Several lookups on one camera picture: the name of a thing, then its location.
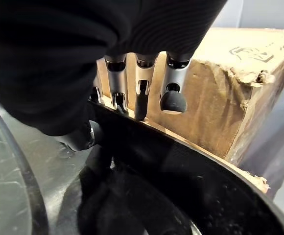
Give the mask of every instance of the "black sleeve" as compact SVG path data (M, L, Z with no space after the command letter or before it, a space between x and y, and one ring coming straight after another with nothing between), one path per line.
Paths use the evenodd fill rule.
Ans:
M138 12L138 1L124 2L1 0L3 107L47 135L79 127L86 119L96 60L128 37Z

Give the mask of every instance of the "scratched metal surface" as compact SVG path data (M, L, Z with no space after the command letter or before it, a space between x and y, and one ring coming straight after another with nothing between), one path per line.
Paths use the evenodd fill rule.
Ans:
M6 137L8 132L14 141ZM49 234L77 234L76 210L81 200L77 175L89 151L68 151L53 138L21 124L0 106L0 235L35 234L34 228L43 226L34 218L40 208L38 203L30 204L32 192L25 174L37 182L33 192L42 195L39 203L46 209ZM17 157L21 154L31 173L19 167Z

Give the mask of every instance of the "robotic finger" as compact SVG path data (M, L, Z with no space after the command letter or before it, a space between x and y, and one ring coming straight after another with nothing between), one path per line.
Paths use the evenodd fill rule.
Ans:
M181 114L187 110L187 101L182 94L190 59L194 52L177 54L167 52L166 70L160 94L161 110L167 114Z
M134 115L136 120L143 121L147 113L148 95L152 83L155 61L158 54L137 54L136 66L136 105Z
M104 104L102 83L97 73L93 81L93 88L89 100L94 103Z
M113 108L121 113L128 114L128 85L126 73L126 54L116 57L105 55L109 89Z

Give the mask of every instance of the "torn cardboard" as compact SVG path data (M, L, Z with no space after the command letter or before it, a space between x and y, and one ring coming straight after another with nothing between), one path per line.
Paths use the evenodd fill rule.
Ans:
M127 58L129 108L135 105L135 56ZM156 61L147 117L234 165L284 87L284 30L211 28L195 52L183 93L188 110L168 115L159 96L166 54ZM98 62L109 95L104 61Z

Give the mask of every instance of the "black plastic bin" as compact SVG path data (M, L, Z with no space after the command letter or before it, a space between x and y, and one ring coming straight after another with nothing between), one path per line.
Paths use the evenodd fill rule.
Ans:
M203 235L284 235L284 215L226 165L105 107L89 108L105 133L103 148L165 195Z

